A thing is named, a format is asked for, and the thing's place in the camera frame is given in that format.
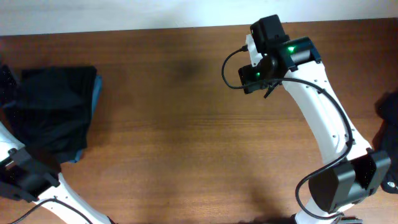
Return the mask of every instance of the black cable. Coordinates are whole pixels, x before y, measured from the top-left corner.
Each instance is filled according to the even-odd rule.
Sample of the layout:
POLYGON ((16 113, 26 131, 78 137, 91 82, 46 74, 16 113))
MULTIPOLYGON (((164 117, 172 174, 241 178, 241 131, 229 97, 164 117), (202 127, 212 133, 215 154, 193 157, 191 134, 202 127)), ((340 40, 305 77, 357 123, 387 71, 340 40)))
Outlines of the black cable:
POLYGON ((22 221, 23 219, 25 219, 26 217, 28 217, 32 212, 36 211, 39 207, 41 207, 43 204, 45 204, 45 203, 47 203, 47 202, 55 202, 55 203, 58 203, 58 204, 60 204, 60 205, 63 205, 63 206, 65 206, 65 207, 69 208, 70 210, 76 212, 76 213, 79 214, 81 217, 83 217, 83 218, 88 222, 88 224, 93 224, 93 223, 92 223, 83 213, 81 213, 79 210, 77 210, 77 209, 73 208, 72 206, 70 206, 70 205, 68 205, 68 204, 66 204, 66 203, 64 203, 64 202, 61 202, 60 200, 57 200, 57 199, 55 199, 55 198, 47 199, 47 200, 44 200, 44 201, 38 203, 36 206, 34 206, 32 209, 30 209, 27 213, 25 213, 25 215, 21 216, 20 218, 18 218, 17 220, 15 220, 15 221, 13 221, 12 223, 9 223, 9 224, 16 224, 16 223, 19 223, 20 221, 22 221))
POLYGON ((252 85, 257 85, 257 84, 259 84, 259 83, 264 83, 264 84, 267 84, 267 83, 279 83, 279 82, 282 82, 282 81, 302 83, 302 84, 305 84, 305 85, 308 85, 308 86, 310 86, 310 87, 315 88, 316 90, 318 90, 318 93, 319 93, 319 94, 321 94, 321 93, 324 94, 324 95, 330 100, 330 102, 333 104, 333 106, 337 109, 337 111, 339 112, 339 114, 340 114, 340 116, 341 116, 341 118, 342 118, 342 120, 343 120, 343 122, 344 122, 344 125, 345 125, 345 127, 346 127, 346 129, 347 129, 347 132, 348 132, 348 141, 346 142, 347 149, 345 150, 345 152, 344 152, 339 158, 335 159, 333 162, 331 162, 331 163, 329 163, 329 164, 323 166, 322 168, 320 168, 320 169, 318 169, 318 170, 312 172, 311 174, 307 175, 306 177, 304 177, 304 178, 297 184, 297 186, 296 186, 296 189, 295 189, 295 197, 296 197, 296 201, 297 201, 298 205, 300 206, 300 208, 301 208, 305 213, 307 213, 308 215, 310 215, 310 216, 313 217, 313 218, 317 218, 317 219, 319 219, 319 220, 330 220, 330 219, 332 219, 332 218, 337 218, 337 217, 339 217, 339 216, 341 216, 341 215, 344 215, 343 213, 339 212, 339 213, 336 213, 336 214, 334 214, 334 215, 332 215, 332 216, 329 216, 329 217, 321 217, 321 216, 319 216, 319 215, 316 215, 316 214, 314 214, 314 213, 308 211, 308 210, 305 208, 305 206, 303 205, 303 203, 301 202, 301 200, 300 200, 300 188, 301 188, 301 186, 302 186, 304 183, 306 183, 306 181, 310 180, 311 178, 315 177, 315 176, 318 175, 318 174, 321 174, 322 172, 326 171, 327 169, 329 169, 329 168, 331 168, 331 167, 337 165, 338 163, 340 163, 341 161, 343 161, 343 160, 347 157, 347 155, 349 154, 349 152, 351 152, 351 149, 352 149, 352 147, 353 147, 353 141, 354 141, 353 132, 352 132, 352 130, 351 130, 351 126, 349 125, 348 118, 347 118, 346 114, 344 113, 343 109, 342 109, 341 106, 337 103, 337 101, 336 101, 328 92, 326 92, 325 89, 322 89, 322 88, 319 87, 318 85, 313 84, 313 83, 311 83, 311 82, 308 82, 308 81, 305 81, 305 80, 300 80, 300 79, 297 79, 297 78, 273 78, 273 79, 269 79, 269 80, 260 80, 260 81, 258 81, 258 82, 250 83, 250 84, 248 84, 248 85, 231 86, 231 85, 226 81, 226 79, 225 79, 225 76, 224 76, 224 67, 225 67, 225 64, 226 64, 226 62, 228 61, 229 58, 231 58, 234 54, 236 54, 236 53, 238 53, 238 52, 242 52, 242 51, 243 51, 243 48, 241 48, 241 49, 239 49, 239 50, 233 52, 233 53, 232 53, 231 55, 229 55, 229 56, 227 57, 227 59, 224 61, 223 68, 221 69, 221 75, 222 75, 222 77, 223 77, 223 80, 224 80, 225 84, 226 84, 228 87, 230 87, 230 88, 236 90, 236 89, 247 88, 247 87, 252 86, 252 85))

